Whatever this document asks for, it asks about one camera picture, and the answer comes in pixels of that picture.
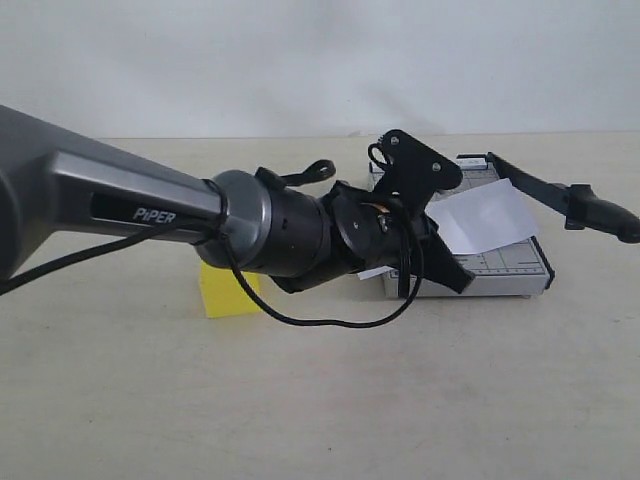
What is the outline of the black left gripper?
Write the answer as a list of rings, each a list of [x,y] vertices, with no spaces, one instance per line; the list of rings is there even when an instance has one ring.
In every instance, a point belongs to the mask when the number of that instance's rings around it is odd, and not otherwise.
[[[462,294],[474,280],[425,214],[412,219],[398,198],[334,183],[321,198],[329,219],[330,249],[320,278],[333,280],[378,267],[425,278]]]

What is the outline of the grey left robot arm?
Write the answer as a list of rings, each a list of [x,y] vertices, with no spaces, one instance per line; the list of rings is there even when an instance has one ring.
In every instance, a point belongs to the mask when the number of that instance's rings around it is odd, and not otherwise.
[[[378,142],[387,167],[372,191],[332,179],[331,161],[297,174],[227,170],[201,179],[25,113],[1,111],[1,275],[55,232],[128,237],[157,228],[217,268],[269,276],[289,293],[381,266],[464,291],[473,274],[425,207],[462,179],[460,168],[403,131]]]

